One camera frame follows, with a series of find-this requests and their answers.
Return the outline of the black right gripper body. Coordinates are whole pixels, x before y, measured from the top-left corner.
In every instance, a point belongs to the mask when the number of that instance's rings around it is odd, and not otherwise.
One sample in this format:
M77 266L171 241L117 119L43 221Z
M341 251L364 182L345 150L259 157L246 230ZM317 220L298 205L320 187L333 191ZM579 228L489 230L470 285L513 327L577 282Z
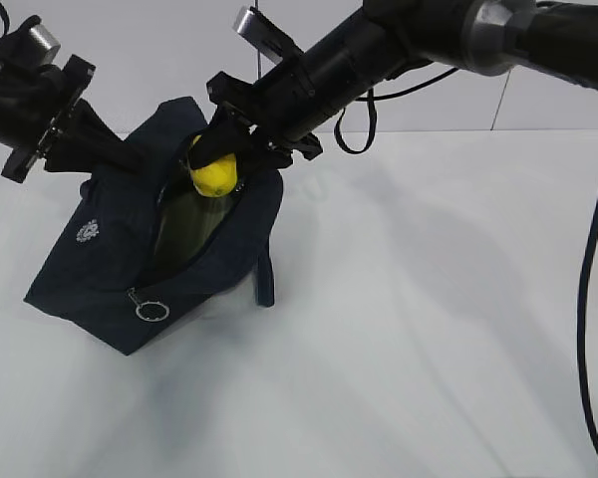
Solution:
M323 106L299 56L282 61L253 84L220 72L206 89L214 104L238 122L256 127L256 142L297 150L307 160L323 152L313 134L324 121Z

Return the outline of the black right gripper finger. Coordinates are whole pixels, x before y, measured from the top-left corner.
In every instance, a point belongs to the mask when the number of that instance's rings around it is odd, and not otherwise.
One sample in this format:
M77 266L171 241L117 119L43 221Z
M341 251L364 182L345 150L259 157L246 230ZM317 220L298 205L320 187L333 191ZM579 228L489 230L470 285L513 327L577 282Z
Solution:
M253 174L279 170L293 164L291 152L287 149L269 145L249 133L236 135L237 186L240 187Z
M250 148L250 133L240 116L227 107L218 107L208 126L191 138L186 160L199 170L219 159Z

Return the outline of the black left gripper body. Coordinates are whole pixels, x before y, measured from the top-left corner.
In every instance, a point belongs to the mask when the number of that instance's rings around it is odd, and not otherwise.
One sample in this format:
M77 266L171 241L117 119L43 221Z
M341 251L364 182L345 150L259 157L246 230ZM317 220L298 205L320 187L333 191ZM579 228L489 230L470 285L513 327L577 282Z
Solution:
M44 65L34 83L14 90L2 102L3 120L12 152L1 175L17 183L26 179L37 159L49 151L60 124L91 82L96 67L73 55L66 65Z

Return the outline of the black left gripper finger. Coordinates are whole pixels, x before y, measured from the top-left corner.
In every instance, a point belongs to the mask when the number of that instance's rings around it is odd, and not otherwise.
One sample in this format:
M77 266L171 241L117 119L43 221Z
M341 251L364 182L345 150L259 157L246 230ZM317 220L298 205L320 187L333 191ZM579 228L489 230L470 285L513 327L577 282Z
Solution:
M120 139L86 100L72 110L72 139L93 160L107 164L141 164L142 155Z
M117 137L87 134L62 135L45 154L44 170L51 173L90 173L99 165L135 173L142 156Z

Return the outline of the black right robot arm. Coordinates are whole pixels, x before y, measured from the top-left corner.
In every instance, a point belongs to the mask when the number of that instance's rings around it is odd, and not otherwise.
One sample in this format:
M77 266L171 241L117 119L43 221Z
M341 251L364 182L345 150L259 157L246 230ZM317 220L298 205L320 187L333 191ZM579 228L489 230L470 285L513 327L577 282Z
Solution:
M366 1L307 50L254 7L238 34L272 63L254 83L207 84L215 114L192 169L234 154L240 170L282 169L322 151L316 129L373 88L432 63L486 77L521 66L598 91L598 6L557 1Z

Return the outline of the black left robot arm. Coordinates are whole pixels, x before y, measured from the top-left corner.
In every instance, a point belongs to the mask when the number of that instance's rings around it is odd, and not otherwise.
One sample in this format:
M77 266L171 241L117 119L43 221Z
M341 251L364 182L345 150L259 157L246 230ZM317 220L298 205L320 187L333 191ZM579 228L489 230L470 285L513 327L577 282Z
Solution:
M11 150L2 176L22 183L38 160L51 173L139 172L141 155L83 98L95 66L73 55L58 67L59 50L37 15L0 38L0 144Z

